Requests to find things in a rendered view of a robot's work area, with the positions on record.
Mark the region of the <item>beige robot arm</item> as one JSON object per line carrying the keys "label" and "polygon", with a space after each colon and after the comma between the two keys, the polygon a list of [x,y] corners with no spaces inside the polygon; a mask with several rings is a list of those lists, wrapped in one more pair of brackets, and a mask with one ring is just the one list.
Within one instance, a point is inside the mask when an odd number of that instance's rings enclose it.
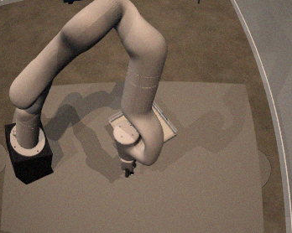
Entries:
{"label": "beige robot arm", "polygon": [[95,0],[87,5],[13,81],[9,97],[16,107],[16,125],[10,133],[10,142],[18,154],[33,157],[42,152],[45,137],[39,127],[41,111],[54,78],[113,27],[130,56],[121,102],[122,113],[128,120],[113,129],[117,153],[125,161],[135,159],[145,166],[156,162],[163,147],[164,131],[152,105],[168,46],[164,36],[130,0]]}

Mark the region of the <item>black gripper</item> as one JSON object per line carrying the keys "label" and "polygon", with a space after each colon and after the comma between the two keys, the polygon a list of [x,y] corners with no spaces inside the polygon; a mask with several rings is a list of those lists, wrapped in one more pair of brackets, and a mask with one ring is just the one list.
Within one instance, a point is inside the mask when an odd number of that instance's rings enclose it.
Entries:
{"label": "black gripper", "polygon": [[128,178],[130,174],[133,174],[133,167],[135,166],[136,160],[134,161],[125,161],[121,159],[121,169],[125,170],[125,177]]}

